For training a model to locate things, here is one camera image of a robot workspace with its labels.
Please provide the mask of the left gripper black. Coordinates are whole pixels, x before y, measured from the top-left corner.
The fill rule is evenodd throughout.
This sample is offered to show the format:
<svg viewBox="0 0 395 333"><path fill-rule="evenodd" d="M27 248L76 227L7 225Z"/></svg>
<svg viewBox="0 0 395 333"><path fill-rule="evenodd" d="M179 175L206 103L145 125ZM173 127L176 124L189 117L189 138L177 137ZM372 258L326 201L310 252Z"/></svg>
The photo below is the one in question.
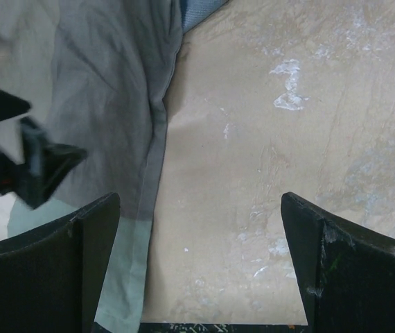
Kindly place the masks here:
<svg viewBox="0 0 395 333"><path fill-rule="evenodd" d="M31 104L0 89L0 123L23 114ZM52 142L30 117L20 120L24 163L21 165L20 198L36 209L52 197L68 173L87 157L83 148ZM18 165L7 153L14 144L10 127L0 127L0 194L15 190Z"/></svg>

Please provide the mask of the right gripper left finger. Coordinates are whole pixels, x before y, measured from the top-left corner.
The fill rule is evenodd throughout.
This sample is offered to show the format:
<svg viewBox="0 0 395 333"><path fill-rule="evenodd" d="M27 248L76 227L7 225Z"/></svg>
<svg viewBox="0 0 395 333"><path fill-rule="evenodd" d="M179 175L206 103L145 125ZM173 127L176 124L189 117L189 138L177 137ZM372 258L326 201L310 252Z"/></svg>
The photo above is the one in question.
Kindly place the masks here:
<svg viewBox="0 0 395 333"><path fill-rule="evenodd" d="M0 332L90 332L119 214L111 193L0 241Z"/></svg>

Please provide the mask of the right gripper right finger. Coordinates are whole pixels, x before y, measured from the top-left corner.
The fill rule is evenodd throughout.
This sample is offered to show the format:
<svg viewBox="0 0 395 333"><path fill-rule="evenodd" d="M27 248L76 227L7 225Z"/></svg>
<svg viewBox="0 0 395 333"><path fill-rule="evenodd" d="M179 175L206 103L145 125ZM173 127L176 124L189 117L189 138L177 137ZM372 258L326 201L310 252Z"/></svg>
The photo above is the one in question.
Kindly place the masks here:
<svg viewBox="0 0 395 333"><path fill-rule="evenodd" d="M395 239L291 192L281 216L310 332L395 332Z"/></svg>

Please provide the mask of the patchwork green beige pillowcase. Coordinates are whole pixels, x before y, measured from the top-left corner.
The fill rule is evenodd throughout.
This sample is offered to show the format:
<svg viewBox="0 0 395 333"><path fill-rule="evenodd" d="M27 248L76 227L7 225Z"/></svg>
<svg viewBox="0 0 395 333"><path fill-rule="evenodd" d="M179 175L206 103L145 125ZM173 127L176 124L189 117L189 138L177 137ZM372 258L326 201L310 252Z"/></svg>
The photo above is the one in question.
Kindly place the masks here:
<svg viewBox="0 0 395 333"><path fill-rule="evenodd" d="M164 97L183 35L221 1L0 1L13 43L0 86L30 99L56 142L87 159L36 210L12 206L9 237L115 192L121 217L96 322L137 332L164 163Z"/></svg>

